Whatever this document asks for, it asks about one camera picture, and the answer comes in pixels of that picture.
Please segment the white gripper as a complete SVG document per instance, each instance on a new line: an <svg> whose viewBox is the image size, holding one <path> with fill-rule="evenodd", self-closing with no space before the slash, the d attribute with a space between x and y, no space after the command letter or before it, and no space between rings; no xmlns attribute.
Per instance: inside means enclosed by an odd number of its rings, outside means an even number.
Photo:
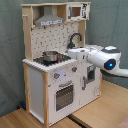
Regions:
<svg viewBox="0 0 128 128"><path fill-rule="evenodd" d="M78 62L89 62L94 53L98 51L95 47L76 48L77 52L70 52L68 56L76 59Z"/></svg>

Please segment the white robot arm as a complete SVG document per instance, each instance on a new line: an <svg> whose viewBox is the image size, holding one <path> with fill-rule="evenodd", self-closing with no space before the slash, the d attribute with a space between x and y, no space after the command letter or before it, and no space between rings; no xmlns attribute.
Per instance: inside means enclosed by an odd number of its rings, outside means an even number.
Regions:
<svg viewBox="0 0 128 128"><path fill-rule="evenodd" d="M121 52L114 46L87 45L85 48L69 49L68 55L78 62L93 64L106 76L128 78L128 69L119 67Z"/></svg>

